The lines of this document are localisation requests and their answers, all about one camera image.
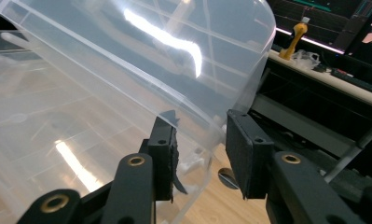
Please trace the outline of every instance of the transparent plastic bin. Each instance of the transparent plastic bin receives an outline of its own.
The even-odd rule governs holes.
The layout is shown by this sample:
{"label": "transparent plastic bin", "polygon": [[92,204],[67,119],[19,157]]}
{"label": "transparent plastic bin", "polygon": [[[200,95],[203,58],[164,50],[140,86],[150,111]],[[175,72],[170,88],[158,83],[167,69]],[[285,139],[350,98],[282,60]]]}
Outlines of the transparent plastic bin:
{"label": "transparent plastic bin", "polygon": [[110,181],[155,116],[169,121],[161,113],[175,110],[177,173],[189,193],[159,203],[158,223],[178,222],[208,183],[227,110],[254,100],[275,27],[268,4],[248,0],[5,0],[0,14],[28,42],[3,38],[30,50],[24,70],[11,68],[22,75],[0,76],[23,82],[0,94],[0,194],[17,202],[16,217],[47,191],[93,191],[80,171]]}

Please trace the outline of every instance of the wooden floor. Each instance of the wooden floor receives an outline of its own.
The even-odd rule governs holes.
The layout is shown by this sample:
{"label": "wooden floor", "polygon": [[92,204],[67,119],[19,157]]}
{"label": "wooden floor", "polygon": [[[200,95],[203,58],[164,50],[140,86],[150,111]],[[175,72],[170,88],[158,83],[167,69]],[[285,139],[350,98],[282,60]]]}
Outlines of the wooden floor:
{"label": "wooden floor", "polygon": [[265,200],[244,201],[238,189],[229,189],[220,182],[217,172],[223,167],[230,166],[224,147],[220,147],[212,162],[212,180],[182,223],[270,223]]}

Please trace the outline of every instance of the yellow object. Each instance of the yellow object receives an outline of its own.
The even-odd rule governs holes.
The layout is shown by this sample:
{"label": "yellow object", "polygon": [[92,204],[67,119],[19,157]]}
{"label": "yellow object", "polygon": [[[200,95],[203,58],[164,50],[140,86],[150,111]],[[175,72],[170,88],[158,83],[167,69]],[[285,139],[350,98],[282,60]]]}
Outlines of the yellow object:
{"label": "yellow object", "polygon": [[301,39],[301,37],[308,31],[308,25],[307,23],[309,22],[309,18],[304,17],[302,18],[302,22],[294,26],[294,38],[291,41],[290,46],[288,49],[282,49],[281,52],[279,53],[279,57],[290,61],[291,55],[296,51],[296,44],[298,41]]}

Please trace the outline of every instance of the brass insert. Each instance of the brass insert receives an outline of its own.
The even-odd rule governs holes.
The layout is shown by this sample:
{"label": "brass insert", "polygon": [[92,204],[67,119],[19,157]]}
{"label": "brass insert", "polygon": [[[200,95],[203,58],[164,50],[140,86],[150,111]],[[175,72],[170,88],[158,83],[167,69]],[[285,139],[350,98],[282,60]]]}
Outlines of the brass insert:
{"label": "brass insert", "polygon": [[132,157],[128,160],[128,165],[130,166],[138,166],[145,163],[145,158],[143,157]]}
{"label": "brass insert", "polygon": [[290,154],[287,154],[287,155],[283,155],[282,156],[282,160],[287,162],[287,163],[291,163],[291,164],[299,164],[301,163],[301,159],[298,158],[297,156],[294,156],[294,155],[290,155]]}
{"label": "brass insert", "polygon": [[43,204],[41,204],[40,210],[44,213],[53,213],[65,207],[68,203],[69,203],[68,196],[64,194],[55,194],[47,198],[43,202]]}

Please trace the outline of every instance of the black machine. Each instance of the black machine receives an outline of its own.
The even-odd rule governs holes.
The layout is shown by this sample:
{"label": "black machine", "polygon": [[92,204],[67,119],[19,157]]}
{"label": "black machine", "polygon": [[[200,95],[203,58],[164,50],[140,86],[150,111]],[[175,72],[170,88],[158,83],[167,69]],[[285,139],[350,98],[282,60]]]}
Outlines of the black machine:
{"label": "black machine", "polygon": [[[111,183],[83,198],[71,189],[49,192],[18,223],[155,223],[155,201],[172,200],[173,186],[186,193],[176,176],[175,134],[157,118],[150,139],[139,153],[119,162]],[[372,223],[372,189],[365,190],[360,209],[352,211],[306,158],[275,152],[247,114],[227,112],[226,144],[243,198],[267,198],[272,223]]]}

